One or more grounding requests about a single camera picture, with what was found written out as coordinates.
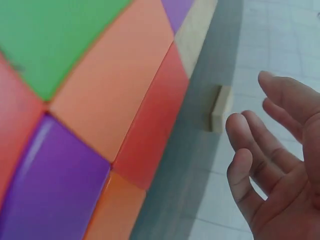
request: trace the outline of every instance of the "purple tile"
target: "purple tile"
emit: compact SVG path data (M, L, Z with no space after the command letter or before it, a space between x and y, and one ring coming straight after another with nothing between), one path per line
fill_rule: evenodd
M109 163L46 115L0 215L0 240L81 240Z
M174 33L179 30L193 2L194 0L162 0Z

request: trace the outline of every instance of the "hand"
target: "hand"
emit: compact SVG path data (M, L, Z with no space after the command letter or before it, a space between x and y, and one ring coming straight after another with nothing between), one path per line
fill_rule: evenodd
M302 144L304 162L289 153L252 111L232 114L226 131L235 155L227 170L235 202L255 240L320 239L320 94L262 71L262 106ZM251 177L267 195L253 189Z

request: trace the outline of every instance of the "cube face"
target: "cube face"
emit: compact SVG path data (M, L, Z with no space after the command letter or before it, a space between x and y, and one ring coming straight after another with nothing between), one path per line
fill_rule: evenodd
M195 0L162 0L174 33L179 30L194 1Z
M113 169L141 189L154 178L189 84L173 43L134 118Z
M3 204L0 239L81 239L109 169L106 160L46 115Z
M0 208L24 148L45 110L0 55Z
M111 172L84 240L129 239L146 192Z
M113 162L173 39L161 0L135 0L69 75L51 113Z
M5 0L0 46L23 79L50 100L95 38L130 0Z

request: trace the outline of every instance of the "green square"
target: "green square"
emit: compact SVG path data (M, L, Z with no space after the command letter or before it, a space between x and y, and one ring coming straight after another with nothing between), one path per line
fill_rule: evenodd
M0 49L49 101L77 60L131 0L3 0Z

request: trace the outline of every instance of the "beige block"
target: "beige block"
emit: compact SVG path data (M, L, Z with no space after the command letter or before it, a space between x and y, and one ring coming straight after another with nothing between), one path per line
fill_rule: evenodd
M195 0L174 40L185 71L194 72L218 0Z
M228 116L233 105L231 86L220 86L220 90L211 113L211 131L223 133Z

